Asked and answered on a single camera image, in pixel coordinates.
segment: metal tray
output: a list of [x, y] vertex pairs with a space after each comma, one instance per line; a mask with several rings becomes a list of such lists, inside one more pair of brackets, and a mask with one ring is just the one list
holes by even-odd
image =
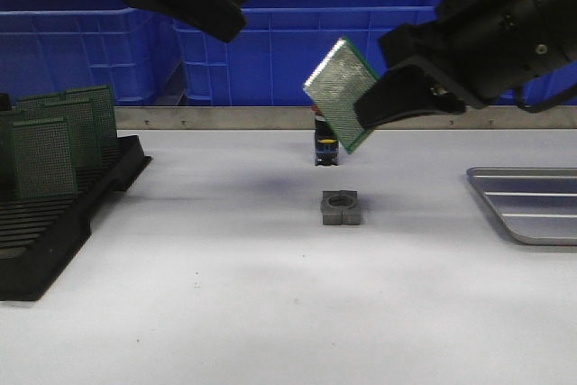
[[518, 241], [577, 245], [577, 169], [473, 168], [467, 174]]

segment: white table surface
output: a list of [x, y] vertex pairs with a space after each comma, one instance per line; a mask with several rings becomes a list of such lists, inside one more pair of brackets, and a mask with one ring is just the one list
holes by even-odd
[[[577, 381], [577, 250], [512, 242], [465, 177], [576, 167], [577, 132], [376, 132], [331, 168], [306, 131], [138, 134], [44, 297], [0, 303], [3, 385]], [[333, 189], [364, 225], [322, 226]]]

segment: black plastic tray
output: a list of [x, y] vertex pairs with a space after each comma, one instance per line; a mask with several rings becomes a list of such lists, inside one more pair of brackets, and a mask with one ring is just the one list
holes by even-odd
[[0, 201], [0, 300], [40, 299], [90, 236], [108, 194], [126, 191], [151, 161], [137, 136], [118, 140], [104, 169], [78, 174], [78, 196]]

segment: metal strip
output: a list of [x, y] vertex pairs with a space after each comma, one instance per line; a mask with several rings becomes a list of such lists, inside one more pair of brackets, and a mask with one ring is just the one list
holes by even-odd
[[[116, 107], [123, 130], [311, 130], [310, 107]], [[577, 106], [529, 114], [516, 107], [470, 109], [465, 115], [423, 116], [383, 125], [385, 130], [572, 129]]]

